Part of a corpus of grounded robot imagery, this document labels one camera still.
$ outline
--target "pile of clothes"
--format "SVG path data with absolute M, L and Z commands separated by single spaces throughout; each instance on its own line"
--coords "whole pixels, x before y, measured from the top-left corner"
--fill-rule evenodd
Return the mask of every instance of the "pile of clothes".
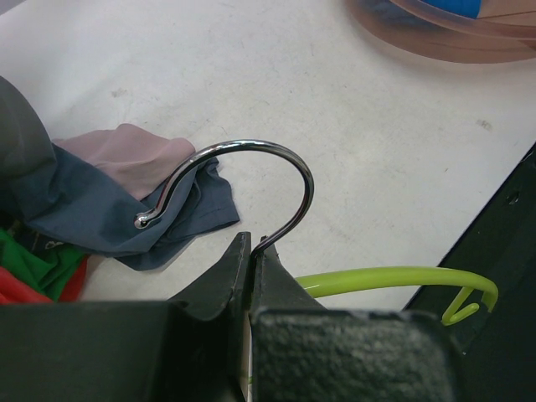
M 186 139 L 122 124 L 51 141 L 23 95 L 0 77 L 0 304 L 71 302 L 87 255 L 137 271 L 168 263 L 195 236 L 239 221 L 212 159 L 178 185 L 167 212 L 136 229 L 192 153 Z

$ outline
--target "silver hook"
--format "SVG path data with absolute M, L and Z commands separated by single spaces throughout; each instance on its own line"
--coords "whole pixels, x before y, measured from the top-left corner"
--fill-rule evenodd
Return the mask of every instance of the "silver hook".
M 305 192 L 303 194 L 303 200 L 301 201 L 300 208 L 294 214 L 294 216 L 280 229 L 276 230 L 270 236 L 264 238 L 251 252 L 252 257 L 256 257 L 260 252 L 273 245 L 277 240 L 286 235 L 303 219 L 307 210 L 311 206 L 312 196 L 314 194 L 314 181 L 312 179 L 311 170 L 306 163 L 298 155 L 296 155 L 290 149 L 283 147 L 282 145 L 275 144 L 273 142 L 262 140 L 233 140 L 227 142 L 221 142 L 219 144 L 206 147 L 199 152 L 194 153 L 188 160 L 181 163 L 177 169 L 169 176 L 166 184 L 160 194 L 157 206 L 147 212 L 136 215 L 134 225 L 138 229 L 146 228 L 151 222 L 162 217 L 168 209 L 169 202 L 173 196 L 175 188 L 177 188 L 180 181 L 190 172 L 193 168 L 200 163 L 208 161 L 212 157 L 218 155 L 224 155 L 225 153 L 239 152 L 239 151 L 257 151 L 271 153 L 277 155 L 290 162 L 303 177 L 305 183 Z

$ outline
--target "white table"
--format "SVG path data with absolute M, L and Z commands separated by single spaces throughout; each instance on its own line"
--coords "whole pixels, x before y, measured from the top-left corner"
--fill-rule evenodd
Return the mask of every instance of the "white table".
M 310 165 L 316 197 L 277 243 L 295 276 L 436 265 L 536 132 L 536 62 L 424 59 L 357 30 L 342 2 L 28 0 L 0 16 L 0 75 L 52 137 L 122 122 L 197 148 L 279 142 Z M 196 239 L 166 270 L 93 258 L 86 300 L 170 297 L 239 230 L 284 223 L 302 182 L 275 157 L 221 157 L 242 222 Z M 401 308 L 415 288 L 325 299 Z

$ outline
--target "green cloth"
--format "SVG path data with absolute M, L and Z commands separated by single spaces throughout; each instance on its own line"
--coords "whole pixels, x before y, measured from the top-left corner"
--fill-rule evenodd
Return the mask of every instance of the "green cloth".
M 33 255 L 0 229 L 0 266 L 55 302 L 84 256 L 72 245 L 59 245 Z

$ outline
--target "white surface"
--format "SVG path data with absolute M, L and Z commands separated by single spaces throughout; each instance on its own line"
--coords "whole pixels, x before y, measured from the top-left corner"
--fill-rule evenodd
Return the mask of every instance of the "white surface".
M 52 137 L 122 122 L 197 148 L 253 137 L 310 165 L 309 215 L 277 244 L 295 276 L 436 265 L 534 141 L 536 63 L 457 65 L 380 44 L 333 1 L 28 0 L 0 16 L 0 75 Z M 299 175 L 275 157 L 221 158 L 242 223 L 165 271 L 93 259 L 84 298 L 166 298 L 239 230 L 294 213 Z M 401 308 L 415 289 L 329 306 Z

